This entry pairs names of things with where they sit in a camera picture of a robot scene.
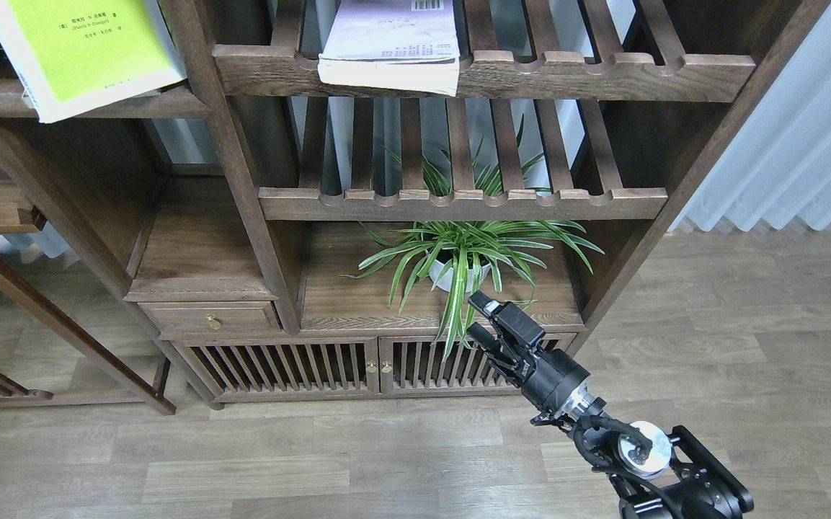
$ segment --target potted plant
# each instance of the potted plant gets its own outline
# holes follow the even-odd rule
[[[517,142],[520,144],[524,121],[521,121],[517,132]],[[503,193],[501,171],[498,165],[485,165],[477,170],[479,150],[474,155],[474,171],[477,190],[484,191],[489,196]],[[447,151],[441,150],[445,158],[450,161]],[[399,155],[388,151],[397,161],[402,162]],[[521,172],[526,175],[528,170],[543,160],[543,154],[538,154],[521,165]],[[422,173],[425,178],[425,187],[436,196],[451,194],[453,187],[448,178],[441,171],[422,157]],[[589,240],[583,239],[574,232],[584,233],[584,227],[576,221],[416,221],[412,227],[396,229],[395,234],[401,234],[393,243],[382,239],[373,233],[365,224],[365,232],[373,241],[385,249],[372,256],[366,257],[358,265],[363,270],[359,275],[350,275],[354,279],[365,278],[388,266],[394,260],[396,266],[393,280],[389,287],[389,306],[393,305],[399,286],[402,285],[399,312],[405,308],[406,299],[412,292],[412,287],[427,277],[432,279],[431,289],[438,287],[449,292],[444,313],[441,316],[441,325],[435,341],[445,338],[444,359],[450,355],[455,342],[466,338],[466,329],[474,321],[475,310],[464,303],[467,293],[472,293],[481,285],[487,273],[491,273],[493,286],[496,292],[502,292],[503,266],[513,270],[526,280],[533,290],[533,271],[531,265],[546,268],[546,264],[539,257],[531,253],[534,249],[553,249],[547,242],[563,243],[574,250],[591,272],[591,264],[587,260],[584,249],[604,253],[598,246]],[[412,269],[406,276],[406,269]],[[533,302],[533,296],[523,303]]]

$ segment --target book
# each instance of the book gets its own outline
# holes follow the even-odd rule
[[[318,69],[324,83],[456,95],[453,0],[342,0]]]
[[[0,43],[42,123],[186,77],[156,0],[0,0]]]

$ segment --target book cover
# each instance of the book cover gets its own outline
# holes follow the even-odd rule
[[[42,123],[185,78],[156,0],[0,0],[0,43]]]

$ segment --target drawer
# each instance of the drawer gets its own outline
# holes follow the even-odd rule
[[[140,303],[156,323],[159,339],[245,338],[279,332],[274,306],[267,301]]]

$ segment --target black wire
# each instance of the black wire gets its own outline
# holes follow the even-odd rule
[[[685,519],[685,516],[681,515],[681,510],[679,510],[675,506],[675,503],[672,502],[672,499],[668,497],[668,494],[666,494],[664,490],[660,489],[655,484],[650,483],[645,479],[642,479],[642,477],[632,474],[627,470],[610,469],[610,467],[594,466],[591,467],[591,470],[593,470],[594,472],[602,472],[604,474],[614,474],[616,476],[623,477],[623,479],[629,479],[630,481],[639,483],[639,485],[642,485],[643,487],[652,490],[652,492],[655,493],[656,496],[659,496],[659,499],[661,499],[662,502],[665,503],[665,508],[668,509],[668,513],[671,513],[672,519]]]
[[[579,451],[579,454],[591,465],[595,467],[609,467],[610,461],[605,460],[597,454],[589,451],[585,448],[585,433],[587,432],[586,428],[582,428],[579,424],[576,424],[576,427],[572,428],[572,441],[576,444],[576,450]]]
[[[594,427],[604,427],[606,430],[612,430],[616,433],[629,436],[630,441],[632,441],[636,447],[642,449],[643,458],[649,457],[649,452],[652,450],[652,440],[646,438],[646,435],[640,432],[638,428],[633,427],[626,422],[615,420],[614,418],[593,416],[589,417],[589,421]]]

